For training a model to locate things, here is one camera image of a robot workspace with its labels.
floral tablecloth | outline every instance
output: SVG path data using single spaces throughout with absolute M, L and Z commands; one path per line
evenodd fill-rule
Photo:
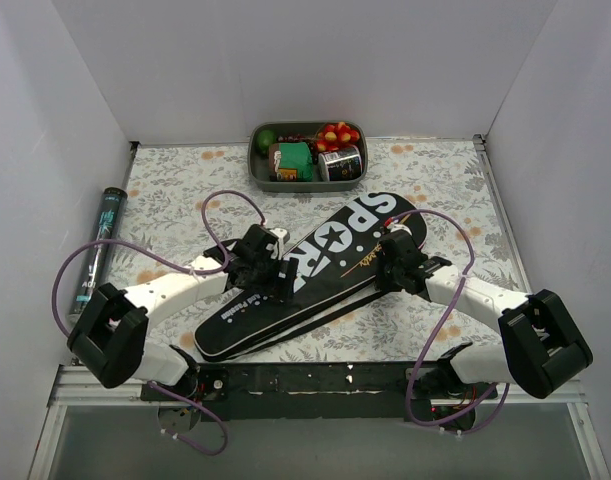
M 512 266 L 472 142 L 371 140 L 368 151 L 369 171 L 358 188 L 311 195 L 261 192 L 248 177 L 247 147 L 243 145 L 139 148 L 127 187 L 129 201 L 120 238 L 187 264 L 212 246 L 203 228 L 200 207 L 215 190 L 247 193 L 265 213 L 268 226 L 287 228 L 293 242 L 361 193 L 390 191 L 418 207 L 440 210 L 455 218 L 474 243 L 477 260 L 473 273 L 503 287 L 518 288 L 518 272 Z M 214 199 L 207 208 L 214 230 L 223 239 L 240 237 L 256 221 L 251 208 L 237 197 Z M 429 232 L 424 251 L 464 266 L 468 254 L 460 234 L 438 218 L 425 220 Z M 167 272 L 154 260 L 120 248 L 109 280 L 122 287 Z M 179 345 L 200 360 L 194 347 L 194 330 L 236 293 L 196 303 L 157 326 L 152 337 L 157 342 Z M 443 308 L 403 293 L 389 294 L 309 334 L 236 361 L 413 360 Z M 486 326 L 454 313 L 428 359 L 466 340 L 478 344 L 500 342 Z

white wall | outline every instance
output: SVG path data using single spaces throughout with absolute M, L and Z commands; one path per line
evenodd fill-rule
M 611 469 L 611 0 L 559 0 L 489 135 L 533 288 L 593 348 L 582 376 Z
M 56 269 L 127 158 L 49 0 L 0 0 L 0 479 L 26 478 L 66 350 L 49 307 Z
M 555 0 L 53 0 L 130 140 L 243 138 L 349 118 L 368 135 L 471 137 Z

gray metal tray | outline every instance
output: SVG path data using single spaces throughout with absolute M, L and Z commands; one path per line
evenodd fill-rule
M 275 122 L 264 123 L 254 129 L 249 140 L 249 150 L 247 153 L 247 165 L 249 175 L 254 179 L 256 184 L 264 192 L 281 192 L 281 193 L 319 193 L 319 192 L 343 192 L 351 190 L 360 183 L 367 173 L 367 144 L 365 143 L 365 135 L 361 127 L 355 123 L 346 122 L 354 130 L 360 133 L 361 138 L 356 143 L 358 151 L 363 159 L 363 173 L 355 180 L 343 180 L 340 182 L 325 182 L 321 177 L 318 166 L 314 168 L 314 179 L 311 182 L 272 182 L 269 179 L 269 164 L 267 157 L 261 155 L 256 150 L 256 136 L 261 130 L 270 129 L 276 132 L 276 135 L 290 135 L 300 133 L 305 136 L 313 136 L 318 130 L 328 123 L 338 123 L 337 121 L 329 122 Z

metal can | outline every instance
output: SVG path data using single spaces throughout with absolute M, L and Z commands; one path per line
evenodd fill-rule
M 126 199 L 127 193 L 120 188 L 110 187 L 103 191 L 92 240 L 115 238 L 118 235 Z M 70 321 L 74 323 L 78 321 L 94 290 L 105 281 L 107 266 L 114 252 L 112 247 L 113 245 L 107 244 L 96 245 L 87 251 L 69 312 Z
M 358 148 L 349 145 L 335 152 L 320 153 L 318 167 L 326 182 L 355 180 L 363 173 L 363 160 Z

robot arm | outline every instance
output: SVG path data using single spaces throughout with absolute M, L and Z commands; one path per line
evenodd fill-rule
M 67 345 L 106 388 L 136 378 L 191 393 L 193 359 L 174 346 L 155 344 L 147 338 L 151 329 L 198 300 L 233 287 L 289 300 L 298 261 L 283 260 L 287 240 L 286 230 L 252 225 L 241 240 L 225 242 L 233 247 L 222 272 L 201 275 L 202 270 L 214 270 L 224 261 L 214 247 L 188 266 L 191 275 L 169 273 L 120 291 L 105 284 L 92 295 Z
M 409 230 L 397 227 L 381 239 L 377 287 L 449 305 L 461 280 L 458 269 L 420 252 Z M 530 295 L 468 278 L 456 310 L 492 328 L 503 344 L 468 343 L 446 352 L 438 370 L 447 383 L 515 383 L 545 398 L 592 363 L 592 352 L 565 305 L 548 290 Z

